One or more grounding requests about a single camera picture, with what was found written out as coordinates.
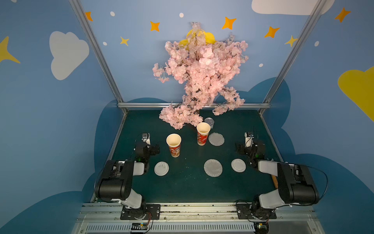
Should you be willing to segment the red paper cup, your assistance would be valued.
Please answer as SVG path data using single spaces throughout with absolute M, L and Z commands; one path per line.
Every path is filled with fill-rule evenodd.
M 166 143 L 169 147 L 172 157 L 177 158 L 180 156 L 182 138 L 178 134 L 170 134 L 166 138 Z
M 197 143 L 200 146 L 204 146 L 206 144 L 211 127 L 208 123 L 202 122 L 196 126 L 196 129 L 197 129 Z

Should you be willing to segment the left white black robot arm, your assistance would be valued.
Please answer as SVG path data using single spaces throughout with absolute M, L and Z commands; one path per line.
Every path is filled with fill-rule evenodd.
M 135 145 L 134 152 L 134 159 L 106 162 L 94 185 L 98 199 L 118 202 L 127 209 L 144 209 L 143 197 L 132 189 L 133 177 L 147 173 L 150 158 L 160 153 L 160 146 L 139 142 Z

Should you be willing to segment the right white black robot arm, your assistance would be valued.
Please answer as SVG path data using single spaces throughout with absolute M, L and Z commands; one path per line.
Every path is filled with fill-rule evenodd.
M 253 169 L 275 178 L 278 187 L 269 193 L 256 195 L 251 203 L 251 212 L 273 212 L 284 206 L 310 206 L 317 204 L 328 188 L 327 174 L 317 168 L 277 162 L 265 159 L 265 145 L 248 139 L 244 144 L 235 144 L 236 152 L 247 156 L 247 164 Z M 310 169 L 321 172 L 326 178 L 325 189 L 319 193 Z

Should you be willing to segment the right white cup lid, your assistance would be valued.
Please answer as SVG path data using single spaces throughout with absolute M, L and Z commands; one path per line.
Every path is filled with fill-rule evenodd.
M 231 167 L 235 172 L 242 173 L 246 170 L 246 163 L 242 159 L 234 159 Z

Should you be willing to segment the white cup lid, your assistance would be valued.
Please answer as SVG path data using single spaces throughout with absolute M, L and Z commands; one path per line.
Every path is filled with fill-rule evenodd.
M 242 173 L 246 170 L 246 163 L 242 159 L 234 159 L 231 167 L 235 172 Z
M 155 165 L 154 172 L 157 176 L 165 176 L 169 172 L 169 165 L 164 161 L 160 161 Z

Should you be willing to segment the left white cup lid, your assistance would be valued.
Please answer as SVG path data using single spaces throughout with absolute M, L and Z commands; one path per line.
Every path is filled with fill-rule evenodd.
M 165 176 L 169 172 L 169 165 L 164 161 L 160 161 L 155 165 L 154 172 L 157 176 Z

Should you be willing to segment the left circuit board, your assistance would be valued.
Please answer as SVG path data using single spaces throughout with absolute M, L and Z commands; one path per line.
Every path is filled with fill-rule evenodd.
M 140 223 L 132 223 L 130 226 L 130 233 L 146 233 L 149 229 L 149 225 L 140 222 Z

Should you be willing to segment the circuit board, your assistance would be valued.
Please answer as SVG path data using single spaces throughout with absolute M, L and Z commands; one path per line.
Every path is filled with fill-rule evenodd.
M 149 229 L 149 225 L 140 222 L 140 223 L 132 223 L 130 226 L 130 233 L 146 233 Z
M 268 234 L 269 225 L 268 223 L 254 223 L 254 234 Z

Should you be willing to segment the right circuit board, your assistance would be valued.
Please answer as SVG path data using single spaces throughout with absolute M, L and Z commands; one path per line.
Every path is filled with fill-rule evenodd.
M 268 223 L 254 223 L 254 234 L 268 234 L 269 225 Z

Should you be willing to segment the pink cherry blossom tree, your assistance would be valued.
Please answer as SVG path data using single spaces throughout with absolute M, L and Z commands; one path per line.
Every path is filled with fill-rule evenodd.
M 164 107 L 159 115 L 176 130 L 186 124 L 197 126 L 202 123 L 200 110 L 205 106 L 213 105 L 212 112 L 218 116 L 245 102 L 234 87 L 228 87 L 228 83 L 248 60 L 243 55 L 248 48 L 246 41 L 236 41 L 230 35 L 225 41 L 210 43 L 200 23 L 193 22 L 191 26 L 185 40 L 166 42 L 165 50 L 170 58 L 164 66 L 156 63 L 153 67 L 153 75 L 162 83 L 172 76 L 185 86 L 182 101 Z

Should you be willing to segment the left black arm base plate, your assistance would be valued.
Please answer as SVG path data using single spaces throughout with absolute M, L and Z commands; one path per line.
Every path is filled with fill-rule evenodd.
M 130 209 L 125 206 L 122 208 L 121 220 L 159 220 L 160 218 L 160 204 L 145 204 L 141 205 L 139 209 Z

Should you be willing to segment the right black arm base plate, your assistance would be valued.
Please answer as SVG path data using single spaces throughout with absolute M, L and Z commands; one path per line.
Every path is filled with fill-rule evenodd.
M 275 210 L 262 208 L 260 205 L 252 205 L 249 203 L 238 203 L 235 205 L 238 219 L 255 219 L 267 221 L 276 219 Z

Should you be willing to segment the aluminium front rail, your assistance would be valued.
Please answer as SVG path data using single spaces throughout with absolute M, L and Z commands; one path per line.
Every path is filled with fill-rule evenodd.
M 116 203 L 85 203 L 73 234 L 131 234 L 132 223 L 149 225 L 146 233 L 133 234 L 253 234 L 254 223 L 268 223 L 270 234 L 323 234 L 324 229 L 311 206 L 282 207 L 276 219 L 238 219 L 240 202 L 161 203 L 159 220 L 121 220 Z

